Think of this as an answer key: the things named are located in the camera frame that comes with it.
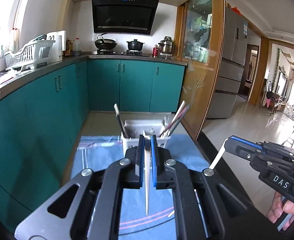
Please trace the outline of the right hand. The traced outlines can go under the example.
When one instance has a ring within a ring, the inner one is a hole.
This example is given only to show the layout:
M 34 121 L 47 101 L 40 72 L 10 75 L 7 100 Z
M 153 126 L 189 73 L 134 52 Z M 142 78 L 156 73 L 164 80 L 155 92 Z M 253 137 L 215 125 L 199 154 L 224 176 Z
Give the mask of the right hand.
M 292 217 L 283 226 L 283 230 L 286 230 L 294 220 L 294 203 L 290 200 L 283 203 L 281 201 L 281 194 L 278 192 L 274 193 L 272 204 L 267 212 L 267 218 L 274 224 L 283 213 L 291 214 Z

